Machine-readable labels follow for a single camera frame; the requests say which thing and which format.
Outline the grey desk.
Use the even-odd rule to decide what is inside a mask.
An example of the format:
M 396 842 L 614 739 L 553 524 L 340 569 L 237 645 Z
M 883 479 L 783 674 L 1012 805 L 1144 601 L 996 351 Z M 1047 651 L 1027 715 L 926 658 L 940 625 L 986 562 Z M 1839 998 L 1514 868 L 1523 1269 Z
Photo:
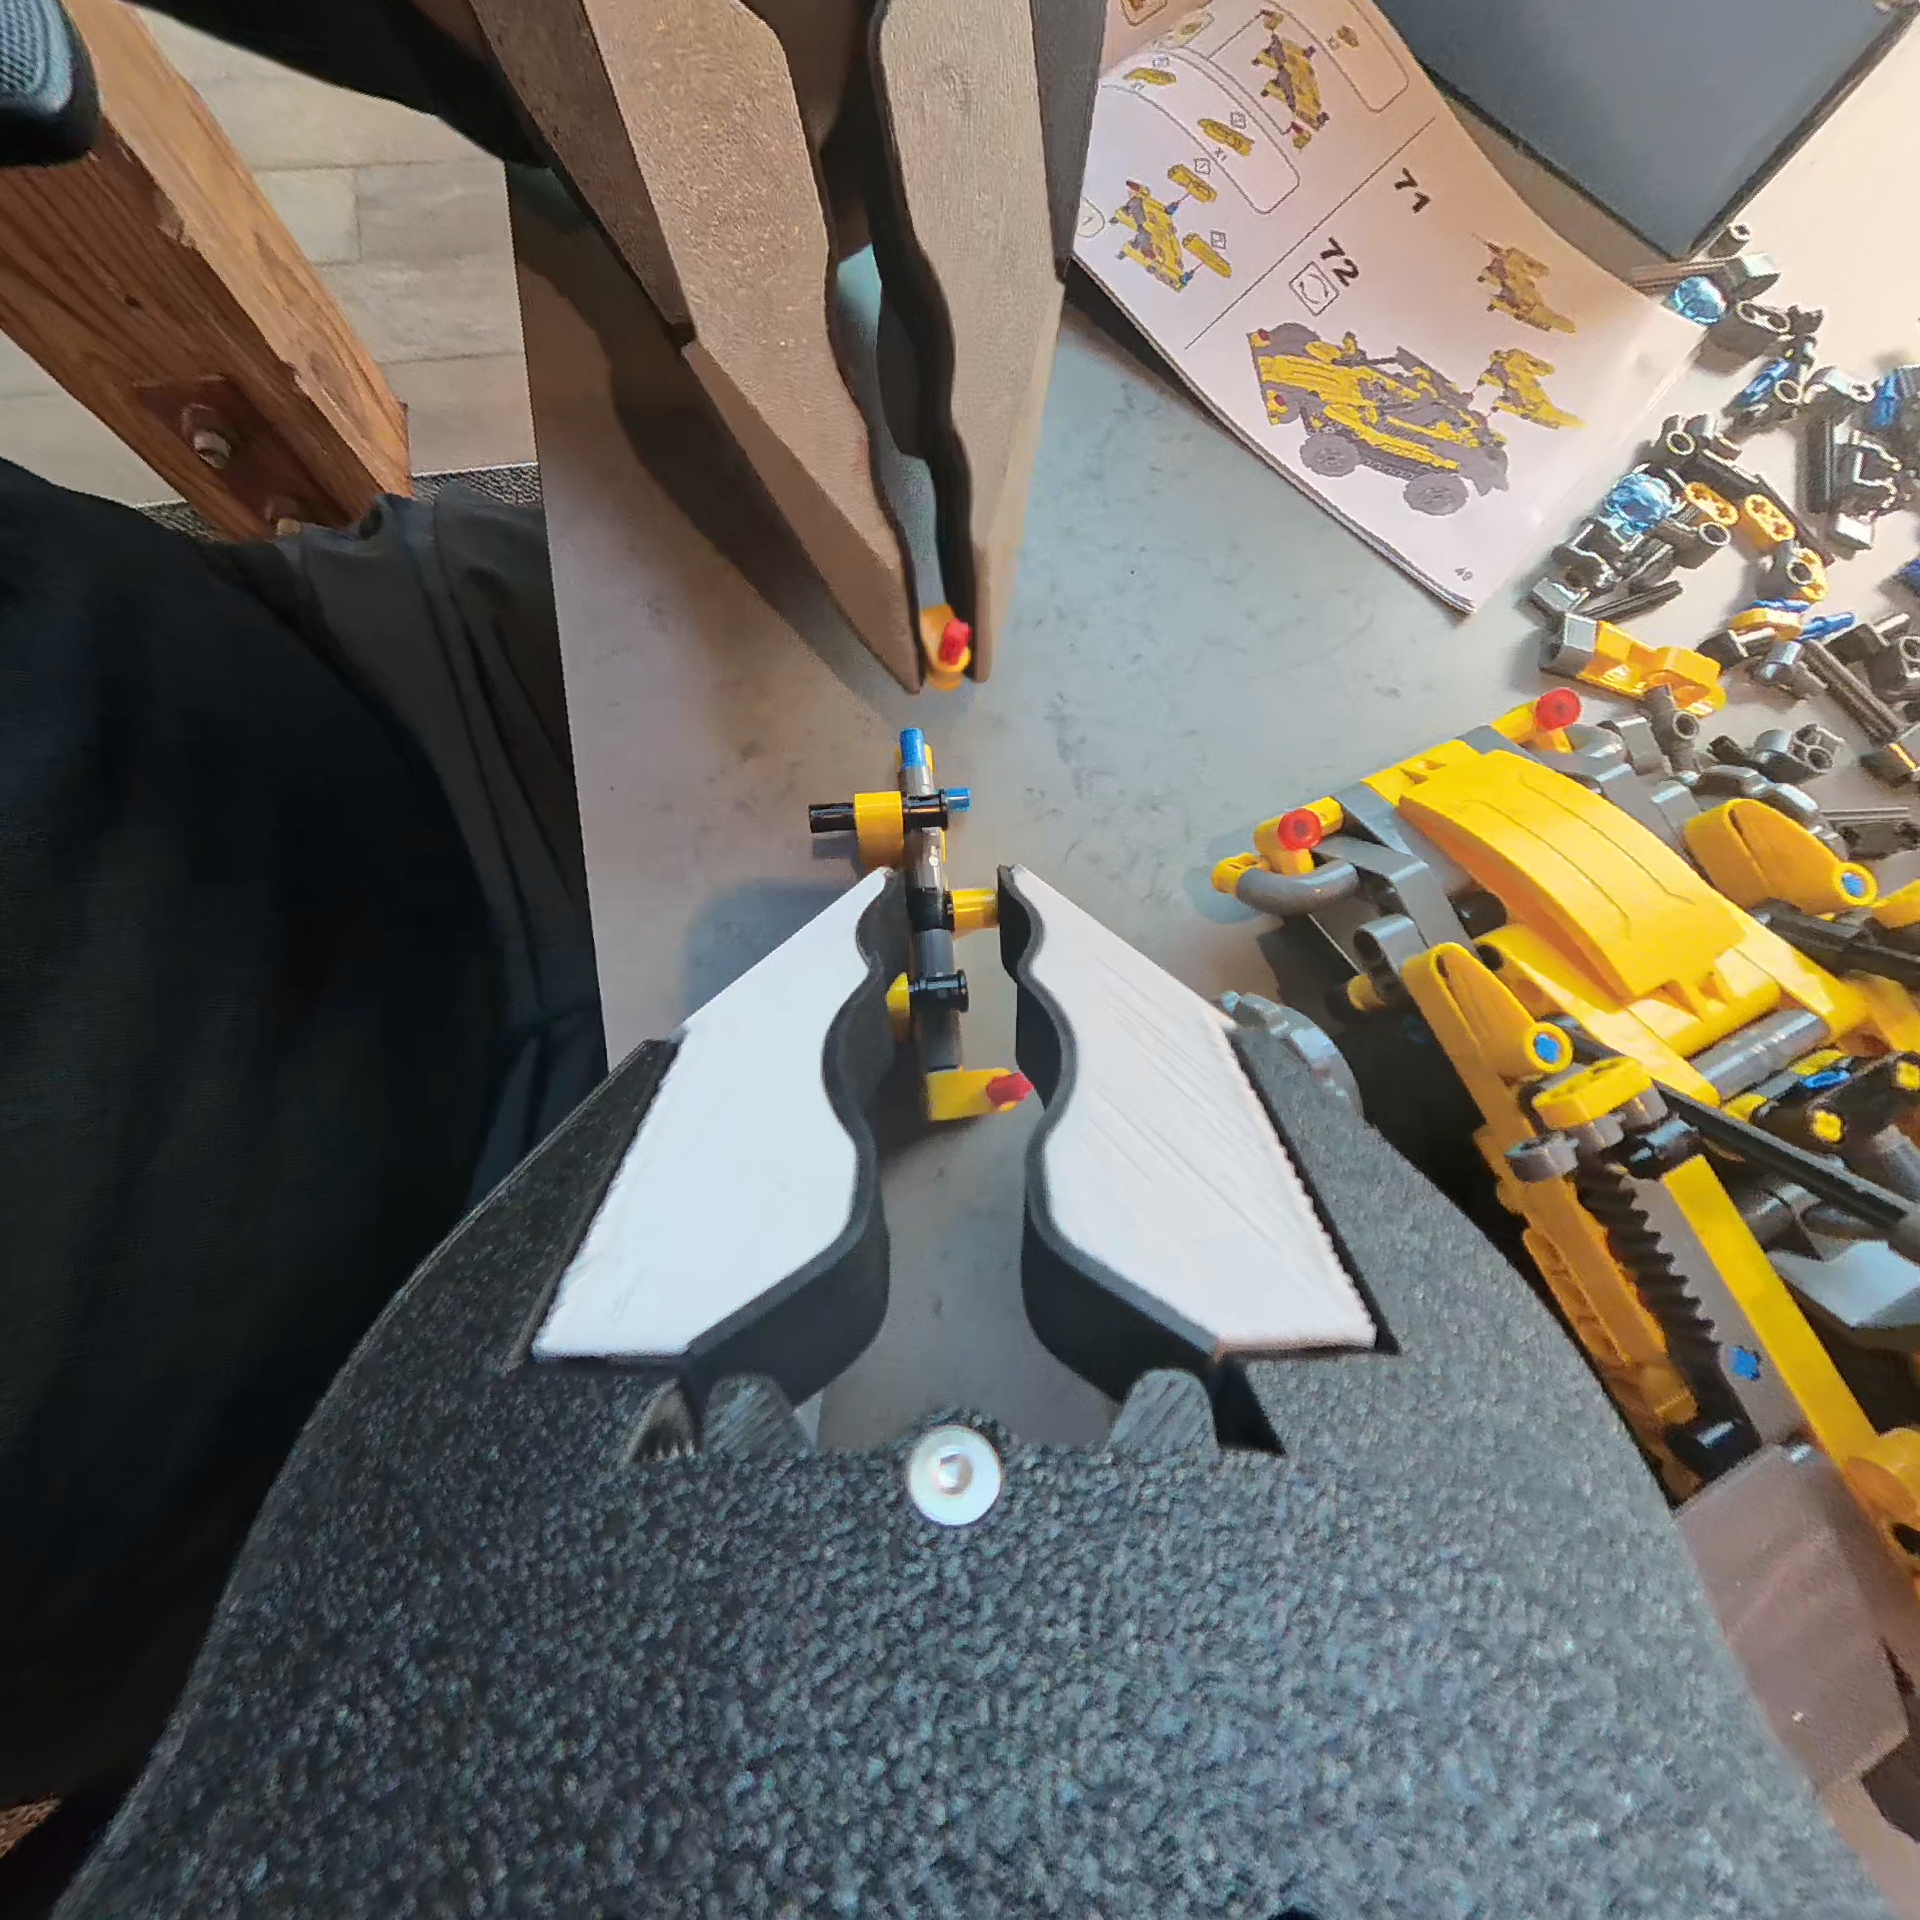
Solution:
M 513 246 L 612 1046 L 846 886 L 813 779 L 912 706 L 862 664 L 612 244 L 516 175 Z M 994 682 L 930 718 L 974 841 L 1192 986 L 1206 832 L 1356 711 L 1304 635 L 1304 511 L 1066 321 Z M 1232 501 L 1227 479 L 1252 498 Z M 1237 1048 L 1377 1321 L 1247 1368 L 1279 1454 L 1189 1382 L 1122 1406 L 1024 1324 L 1042 1116 L 869 1109 L 894 1306 L 806 1406 L 723 1381 L 696 1452 L 537 1468 L 512 1734 L 607 1911 L 749 1918 L 1882 1918 L 1769 1731 L 1689 1541 L 1532 1286 L 1283 1044 Z M 663 1069 L 542 1165 L 576 1241 Z

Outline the dark blue cardboard box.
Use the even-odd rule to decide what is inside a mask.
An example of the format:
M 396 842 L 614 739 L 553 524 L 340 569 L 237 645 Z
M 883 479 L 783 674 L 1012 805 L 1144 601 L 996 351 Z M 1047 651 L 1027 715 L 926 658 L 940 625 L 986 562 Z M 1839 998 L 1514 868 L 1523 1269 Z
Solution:
M 1379 2 L 1427 78 L 1656 255 L 1729 225 L 1913 2 Z

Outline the yellow brick subassembly blue pins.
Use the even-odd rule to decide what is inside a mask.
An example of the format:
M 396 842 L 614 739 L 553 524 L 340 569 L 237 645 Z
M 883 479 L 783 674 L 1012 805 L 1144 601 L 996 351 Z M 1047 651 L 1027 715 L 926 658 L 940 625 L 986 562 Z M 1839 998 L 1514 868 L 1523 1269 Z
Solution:
M 812 835 L 852 838 L 862 871 L 887 868 L 902 879 L 907 944 L 904 965 L 886 988 L 886 1016 L 919 1075 L 969 1069 L 962 1014 L 970 988 L 954 946 L 996 926 L 996 892 L 954 888 L 947 876 L 946 832 L 969 809 L 969 789 L 936 779 L 933 752 L 919 728 L 900 731 L 894 789 L 807 805 Z

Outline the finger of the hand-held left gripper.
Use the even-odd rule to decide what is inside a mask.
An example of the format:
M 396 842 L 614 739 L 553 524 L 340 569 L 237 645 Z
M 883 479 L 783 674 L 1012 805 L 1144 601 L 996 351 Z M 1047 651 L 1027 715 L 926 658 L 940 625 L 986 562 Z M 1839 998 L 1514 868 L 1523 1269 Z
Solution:
M 856 62 L 856 6 L 472 11 L 836 609 L 917 692 L 912 569 L 830 325 L 836 248 L 819 156 Z
M 1102 32 L 1102 2 L 869 6 L 883 321 L 974 682 L 1012 615 Z

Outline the brick instruction booklet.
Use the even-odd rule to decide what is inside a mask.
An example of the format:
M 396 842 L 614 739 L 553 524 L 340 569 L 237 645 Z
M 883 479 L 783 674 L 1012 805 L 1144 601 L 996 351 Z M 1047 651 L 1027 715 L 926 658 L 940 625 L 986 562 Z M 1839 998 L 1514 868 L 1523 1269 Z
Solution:
M 1104 2 L 1076 266 L 1266 465 L 1477 611 L 1699 348 L 1370 2 Z

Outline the wooden beam with bolts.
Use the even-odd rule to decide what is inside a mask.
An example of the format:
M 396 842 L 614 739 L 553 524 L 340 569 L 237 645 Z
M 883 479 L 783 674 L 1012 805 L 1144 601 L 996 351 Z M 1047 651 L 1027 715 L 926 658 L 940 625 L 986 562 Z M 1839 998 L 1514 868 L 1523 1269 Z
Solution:
M 409 494 L 406 409 L 140 14 L 34 11 L 90 144 L 3 168 L 3 334 L 222 536 Z

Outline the person's dark clothed body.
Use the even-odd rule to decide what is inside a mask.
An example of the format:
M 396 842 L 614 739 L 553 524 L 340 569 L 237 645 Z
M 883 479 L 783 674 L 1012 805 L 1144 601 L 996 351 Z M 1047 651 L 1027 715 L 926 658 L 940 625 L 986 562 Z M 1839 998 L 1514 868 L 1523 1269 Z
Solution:
M 544 519 L 3 465 L 3 1806 L 142 1764 L 353 1345 L 606 1041 Z

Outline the person's left forearm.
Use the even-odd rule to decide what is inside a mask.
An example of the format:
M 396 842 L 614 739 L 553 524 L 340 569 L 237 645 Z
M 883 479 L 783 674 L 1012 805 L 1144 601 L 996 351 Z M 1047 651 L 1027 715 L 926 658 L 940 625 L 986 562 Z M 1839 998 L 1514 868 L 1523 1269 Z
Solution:
M 446 122 L 509 165 L 542 165 L 467 2 L 142 2 L 293 74 Z

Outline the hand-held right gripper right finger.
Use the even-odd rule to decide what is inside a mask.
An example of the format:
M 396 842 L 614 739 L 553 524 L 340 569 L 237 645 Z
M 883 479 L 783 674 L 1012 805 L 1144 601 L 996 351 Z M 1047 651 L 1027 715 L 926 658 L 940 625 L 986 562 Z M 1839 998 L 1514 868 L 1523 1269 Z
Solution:
M 1279 1454 L 1252 1365 L 1370 1351 L 1377 1321 L 1233 1019 L 1027 865 L 996 871 L 1024 1142 L 1019 1304 L 1122 1406 L 1197 1392 L 1222 1452 Z

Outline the pile of dark small bricks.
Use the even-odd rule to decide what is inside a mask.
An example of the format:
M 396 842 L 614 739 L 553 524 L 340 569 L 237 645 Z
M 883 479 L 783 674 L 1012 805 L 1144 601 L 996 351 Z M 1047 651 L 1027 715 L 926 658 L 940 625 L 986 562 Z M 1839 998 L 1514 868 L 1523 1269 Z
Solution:
M 1634 275 L 1739 386 L 1659 422 L 1524 604 L 1547 685 L 1606 694 L 1699 796 L 1784 805 L 1849 754 L 1880 799 L 1813 828 L 1872 862 L 1917 851 L 1917 561 L 1889 611 L 1844 609 L 1837 575 L 1917 511 L 1917 365 L 1824 364 L 1823 311 L 1777 281 L 1739 224 Z

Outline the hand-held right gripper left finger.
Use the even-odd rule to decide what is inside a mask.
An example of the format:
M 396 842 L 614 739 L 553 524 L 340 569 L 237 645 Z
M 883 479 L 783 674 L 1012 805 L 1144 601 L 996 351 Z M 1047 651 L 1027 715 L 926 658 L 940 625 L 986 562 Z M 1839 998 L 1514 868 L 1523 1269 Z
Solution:
M 872 1104 L 902 884 L 876 871 L 699 1005 L 530 1336 L 549 1365 L 666 1375 L 702 1406 L 764 1378 L 806 1406 L 887 1306 Z

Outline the yellow toy brick car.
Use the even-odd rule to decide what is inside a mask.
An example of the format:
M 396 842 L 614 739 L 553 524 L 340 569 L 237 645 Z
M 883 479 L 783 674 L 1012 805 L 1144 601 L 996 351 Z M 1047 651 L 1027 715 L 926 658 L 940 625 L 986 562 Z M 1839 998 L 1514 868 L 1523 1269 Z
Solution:
M 1269 816 L 1210 888 L 1347 958 L 1680 1496 L 1810 1442 L 1917 1581 L 1917 886 L 1547 692 Z

